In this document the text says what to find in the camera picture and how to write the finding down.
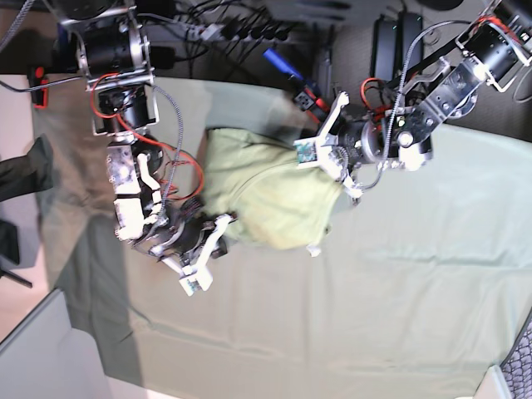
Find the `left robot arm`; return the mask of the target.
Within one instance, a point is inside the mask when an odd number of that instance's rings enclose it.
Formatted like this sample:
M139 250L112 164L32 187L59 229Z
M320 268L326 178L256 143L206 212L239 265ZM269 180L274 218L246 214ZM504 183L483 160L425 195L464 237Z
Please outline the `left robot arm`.
M364 165L416 170L432 157L432 133L448 120L470 113L478 89L507 91L518 73L531 68L531 3L493 1L465 31L420 62L414 57L437 23L419 32L403 52L392 81L370 78L361 93L375 89L383 100L352 118L342 112L332 130L332 159L342 180L355 179Z

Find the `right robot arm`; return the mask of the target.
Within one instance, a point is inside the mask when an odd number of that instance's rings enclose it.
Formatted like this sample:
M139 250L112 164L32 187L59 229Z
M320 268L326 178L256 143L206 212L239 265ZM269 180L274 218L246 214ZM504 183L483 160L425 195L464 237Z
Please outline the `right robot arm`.
M116 236L176 267L226 255L224 231L232 219L209 217L200 192L174 199L178 165L196 160L182 149L184 122L177 119L171 170L162 166L168 145L150 133L159 120L151 49L134 1L49 1L74 46L86 78L94 135L111 138L106 168L117 218Z

